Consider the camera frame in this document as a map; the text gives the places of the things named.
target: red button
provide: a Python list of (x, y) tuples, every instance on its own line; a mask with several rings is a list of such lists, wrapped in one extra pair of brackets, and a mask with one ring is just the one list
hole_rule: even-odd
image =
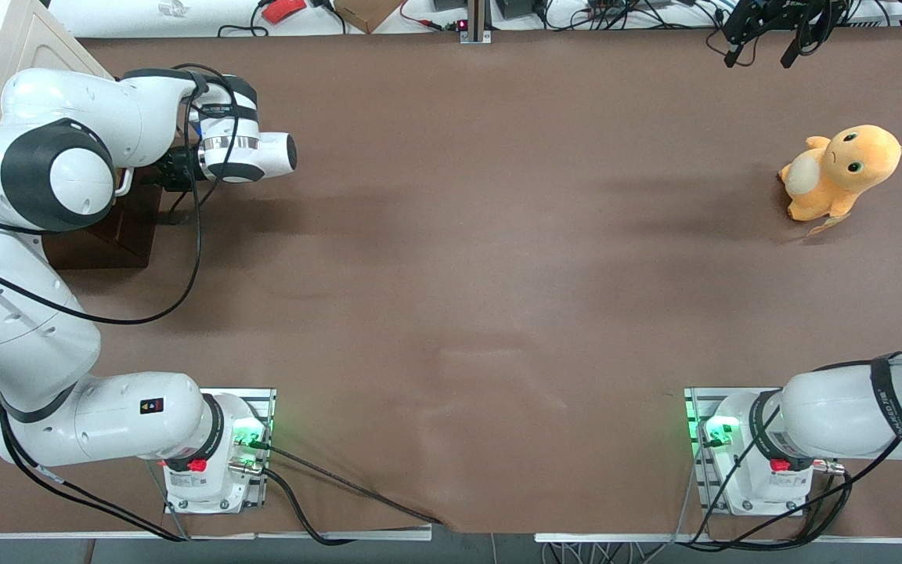
[(783, 458), (772, 458), (770, 460), (770, 470), (772, 472), (787, 472), (792, 465), (788, 463), (788, 461), (783, 460)]

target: black strap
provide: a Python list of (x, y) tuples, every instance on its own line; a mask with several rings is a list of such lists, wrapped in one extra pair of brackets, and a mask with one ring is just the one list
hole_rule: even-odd
[(65, 403), (65, 400), (68, 400), (68, 396), (71, 396), (72, 390), (75, 389), (75, 383), (68, 386), (68, 388), (62, 389), (60, 394), (57, 394), (57, 396), (54, 396), (54, 399), (51, 399), (51, 403), (39, 408), (39, 410), (17, 410), (17, 408), (10, 406), (5, 397), (2, 396), (2, 392), (0, 392), (0, 406), (5, 408), (11, 417), (16, 421), (21, 422), (21, 424), (32, 424), (32, 422), (44, 421), (46, 418), (51, 417), (51, 415), (54, 414), (54, 411), (58, 411), (58, 407), (61, 407), (61, 404)]
[(260, 115), (251, 107), (232, 106), (230, 103), (205, 103), (200, 107), (201, 118), (240, 118), (260, 122)]
[(876, 403), (886, 418), (887, 424), (893, 430), (899, 440), (902, 440), (902, 407), (896, 399), (896, 390), (893, 389), (893, 372), (890, 370), (889, 357), (877, 356), (869, 362), (872, 381), (872, 392), (876, 396)]
[(751, 426), (751, 436), (754, 438), (754, 446), (758, 449), (758, 452), (767, 458), (767, 460), (781, 458), (782, 460), (788, 461), (791, 470), (805, 470), (805, 468), (809, 468), (810, 465), (813, 464), (812, 458), (797, 457), (795, 454), (789, 454), (784, 450), (779, 449), (778, 445), (767, 436), (767, 429), (763, 426), (765, 425), (766, 417), (766, 415), (763, 414), (763, 408), (767, 405), (767, 401), (772, 399), (774, 394), (779, 392), (781, 392), (780, 389), (766, 390), (766, 392), (759, 393), (758, 399), (755, 399), (754, 403), (751, 403), (749, 426)]
[(196, 453), (188, 457), (168, 458), (165, 461), (169, 470), (173, 472), (186, 472), (189, 470), (187, 464), (191, 463), (191, 461), (207, 460), (215, 453), (215, 450), (218, 449), (218, 443), (222, 441), (222, 432), (225, 431), (225, 414), (222, 413), (222, 407), (218, 405), (218, 401), (215, 401), (215, 398), (210, 393), (204, 394), (204, 401), (207, 401), (207, 405), (211, 407), (211, 416), (215, 419), (211, 423), (211, 433), (208, 433), (207, 440), (204, 441), (204, 445), (200, 449), (197, 449)]

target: dark wooden block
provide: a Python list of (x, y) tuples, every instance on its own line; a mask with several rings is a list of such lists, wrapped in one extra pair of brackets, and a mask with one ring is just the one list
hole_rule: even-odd
[(159, 186), (141, 183), (147, 170), (135, 171), (128, 195), (118, 197), (110, 213), (94, 225), (44, 237), (47, 260), (58, 270), (144, 268), (162, 198)]

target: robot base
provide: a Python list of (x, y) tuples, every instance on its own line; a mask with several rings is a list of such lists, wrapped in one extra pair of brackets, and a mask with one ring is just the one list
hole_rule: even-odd
[[(763, 390), (684, 390), (695, 447), (699, 440), (722, 443), (720, 446), (703, 446), (701, 457), (695, 461), (702, 510), (708, 511), (709, 504), (715, 502), (713, 513), (716, 514), (780, 515), (806, 503), (813, 478), (812, 468), (774, 472), (770, 461), (756, 448), (744, 457), (744, 450), (752, 442), (749, 410), (752, 401)], [(719, 500), (715, 500), (717, 491), (737, 461), (740, 461), (740, 468), (733, 472)], [(792, 514), (792, 517), (802, 516), (803, 512)]]
[(272, 421), (275, 389), (201, 389), (210, 393), (225, 414), (225, 431), (214, 456), (208, 458), (202, 472), (173, 472), (164, 468), (165, 488), (169, 504), (176, 513), (223, 514), (239, 513), (262, 506), (266, 481), (262, 475), (250, 475), (230, 470), (229, 462), (264, 463), (264, 454), (248, 446), (241, 439), (271, 442), (267, 421)]

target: plush toy face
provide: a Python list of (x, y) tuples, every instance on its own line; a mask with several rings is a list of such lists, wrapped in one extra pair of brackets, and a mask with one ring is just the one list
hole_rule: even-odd
[(902, 146), (893, 133), (876, 125), (859, 125), (831, 139), (820, 166), (844, 190), (862, 193), (888, 179), (901, 154)]

